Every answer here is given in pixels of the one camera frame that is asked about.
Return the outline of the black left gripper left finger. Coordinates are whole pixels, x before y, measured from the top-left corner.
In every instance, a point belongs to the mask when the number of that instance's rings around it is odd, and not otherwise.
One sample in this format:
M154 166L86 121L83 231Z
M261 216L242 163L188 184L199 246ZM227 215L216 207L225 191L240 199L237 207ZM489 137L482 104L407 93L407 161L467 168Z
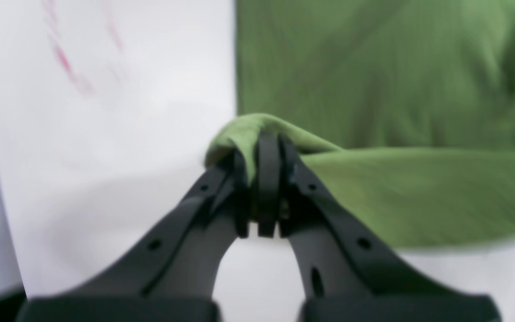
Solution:
M29 300L19 322L219 322L217 269L249 236L249 188L239 151L195 182L178 205L102 273Z

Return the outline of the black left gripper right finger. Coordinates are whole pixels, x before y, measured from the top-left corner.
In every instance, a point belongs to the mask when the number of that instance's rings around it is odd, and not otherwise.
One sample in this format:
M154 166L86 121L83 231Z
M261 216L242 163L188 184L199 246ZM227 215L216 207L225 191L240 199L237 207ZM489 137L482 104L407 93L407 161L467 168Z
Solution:
M259 236L276 226L298 261L306 301L299 322L499 322L487 295L429 279L342 207L288 137L259 136Z

